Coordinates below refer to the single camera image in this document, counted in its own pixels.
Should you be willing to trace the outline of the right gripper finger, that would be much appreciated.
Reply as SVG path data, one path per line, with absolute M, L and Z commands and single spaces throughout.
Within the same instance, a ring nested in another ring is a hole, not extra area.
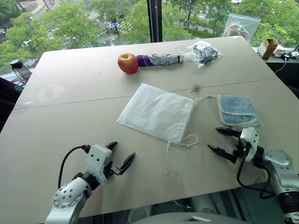
M 237 138 L 239 138 L 241 136 L 241 132 L 234 130 L 232 128 L 217 127 L 215 130 L 223 135 L 226 135 L 226 136 L 233 136 L 233 137 L 237 137 Z
M 236 161 L 236 158 L 234 155 L 227 153 L 224 149 L 213 146 L 213 145 L 207 145 L 215 154 L 217 154 L 218 156 L 229 160 L 229 161 Z

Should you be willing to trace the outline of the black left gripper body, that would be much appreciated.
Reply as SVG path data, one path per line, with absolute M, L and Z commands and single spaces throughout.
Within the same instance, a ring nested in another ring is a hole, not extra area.
M 124 165 L 121 167 L 114 167 L 113 162 L 110 161 L 103 170 L 104 176 L 108 179 L 113 175 L 122 175 L 123 174 Z

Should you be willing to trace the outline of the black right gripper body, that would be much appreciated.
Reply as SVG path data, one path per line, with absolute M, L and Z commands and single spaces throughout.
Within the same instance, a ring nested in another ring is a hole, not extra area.
M 231 162 L 233 164 L 236 163 L 238 158 L 242 158 L 244 156 L 244 151 L 246 150 L 246 147 L 243 145 L 242 141 L 240 140 L 240 137 L 235 137 L 237 139 L 237 142 L 234 146 L 234 150 L 232 152 L 232 159 Z

